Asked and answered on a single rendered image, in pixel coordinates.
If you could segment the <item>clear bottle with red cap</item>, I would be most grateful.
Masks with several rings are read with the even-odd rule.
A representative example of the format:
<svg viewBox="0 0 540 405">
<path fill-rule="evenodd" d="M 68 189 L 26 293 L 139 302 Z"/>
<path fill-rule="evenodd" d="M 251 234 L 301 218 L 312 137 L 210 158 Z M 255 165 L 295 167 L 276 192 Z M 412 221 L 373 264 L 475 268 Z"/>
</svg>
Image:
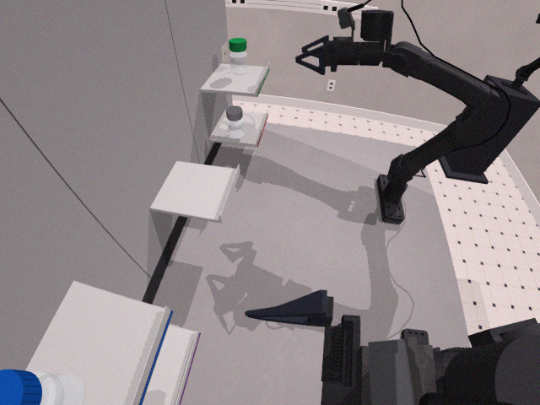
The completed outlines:
<svg viewBox="0 0 540 405">
<path fill-rule="evenodd" d="M 161 356 L 166 351 L 167 346 L 168 346 L 168 339 L 167 339 L 167 337 L 165 335 L 165 339 L 164 339 L 164 342 L 162 344 L 161 350 L 159 352 L 159 356 Z"/>
</svg>

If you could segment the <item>clear bottle with green cap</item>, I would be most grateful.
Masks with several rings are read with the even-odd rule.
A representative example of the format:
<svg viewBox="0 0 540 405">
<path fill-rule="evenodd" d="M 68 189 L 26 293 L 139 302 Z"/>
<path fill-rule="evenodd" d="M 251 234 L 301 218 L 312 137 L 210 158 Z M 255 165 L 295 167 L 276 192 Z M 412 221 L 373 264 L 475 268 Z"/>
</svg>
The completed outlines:
<svg viewBox="0 0 540 405">
<path fill-rule="evenodd" d="M 230 39 L 229 49 L 230 71 L 235 75 L 247 73 L 246 39 Z"/>
</svg>

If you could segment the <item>white bottle with dark grey cap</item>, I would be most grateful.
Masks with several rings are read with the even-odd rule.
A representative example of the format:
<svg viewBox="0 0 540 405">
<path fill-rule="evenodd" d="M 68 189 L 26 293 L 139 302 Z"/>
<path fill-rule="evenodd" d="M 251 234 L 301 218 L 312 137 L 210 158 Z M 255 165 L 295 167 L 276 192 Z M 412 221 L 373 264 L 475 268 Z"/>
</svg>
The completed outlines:
<svg viewBox="0 0 540 405">
<path fill-rule="evenodd" d="M 232 139 L 240 139 L 244 136 L 242 108 L 232 105 L 226 109 L 228 135 Z"/>
</svg>

